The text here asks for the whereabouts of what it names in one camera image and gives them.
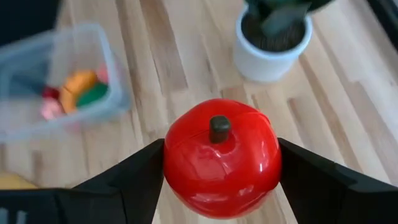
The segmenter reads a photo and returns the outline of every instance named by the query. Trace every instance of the green toy piece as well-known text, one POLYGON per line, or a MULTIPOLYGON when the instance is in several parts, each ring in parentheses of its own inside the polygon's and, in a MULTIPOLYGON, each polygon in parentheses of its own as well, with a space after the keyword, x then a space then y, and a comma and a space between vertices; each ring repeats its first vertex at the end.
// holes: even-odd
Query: green toy piece
POLYGON ((98 82, 95 84, 95 86, 92 89, 84 92, 79 97, 76 106, 79 108, 94 103, 97 100, 104 97, 107 91, 108 91, 108 85, 98 82))

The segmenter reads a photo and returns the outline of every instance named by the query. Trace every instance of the wooden surface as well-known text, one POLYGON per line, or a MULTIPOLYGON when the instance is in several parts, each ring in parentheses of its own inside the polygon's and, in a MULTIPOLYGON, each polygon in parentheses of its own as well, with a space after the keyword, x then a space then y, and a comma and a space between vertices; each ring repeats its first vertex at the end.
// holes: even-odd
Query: wooden surface
MULTIPOLYGON (((59 138, 8 144, 0 168, 41 187, 71 187, 164 137, 195 104, 216 97, 259 108, 278 136, 398 185, 398 56, 363 0, 313 16, 310 45, 275 84, 243 80, 232 61, 242 0, 69 0, 59 26, 100 23, 128 68, 133 108, 59 138)), ((296 223, 278 187, 264 206, 217 221, 184 207, 167 183, 154 223, 296 223)))

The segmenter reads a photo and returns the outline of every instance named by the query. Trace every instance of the potted plant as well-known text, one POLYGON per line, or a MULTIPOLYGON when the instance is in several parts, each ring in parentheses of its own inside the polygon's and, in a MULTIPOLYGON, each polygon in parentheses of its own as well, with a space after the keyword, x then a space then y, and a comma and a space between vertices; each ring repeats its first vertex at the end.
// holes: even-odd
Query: potted plant
POLYGON ((308 12, 332 0, 245 0, 236 21, 234 62, 254 81, 274 82, 289 70, 312 34, 308 12))

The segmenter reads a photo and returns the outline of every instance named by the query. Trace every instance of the clear plastic container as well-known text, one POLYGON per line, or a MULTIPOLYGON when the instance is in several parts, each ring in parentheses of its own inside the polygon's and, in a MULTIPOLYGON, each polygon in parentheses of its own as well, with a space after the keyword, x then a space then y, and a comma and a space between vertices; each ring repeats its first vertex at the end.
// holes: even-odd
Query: clear plastic container
POLYGON ((51 31, 0 49, 0 142, 100 122, 130 107, 126 74, 97 24, 51 31), (44 86, 61 87, 77 70, 107 69, 108 91, 75 113, 47 121, 44 86))

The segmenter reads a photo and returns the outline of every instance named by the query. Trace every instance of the white pot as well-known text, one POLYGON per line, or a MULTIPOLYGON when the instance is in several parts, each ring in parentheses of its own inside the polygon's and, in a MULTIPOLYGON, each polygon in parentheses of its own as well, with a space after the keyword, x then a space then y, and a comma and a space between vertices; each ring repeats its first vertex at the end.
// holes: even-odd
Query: white pot
POLYGON ((305 33, 303 40, 295 48, 285 52, 267 52, 252 45, 242 33, 242 19, 248 7, 239 15, 236 21, 236 43, 234 47, 234 62, 241 74, 253 81, 275 82, 280 80, 294 61, 305 50, 312 35, 312 22, 305 17, 305 33))

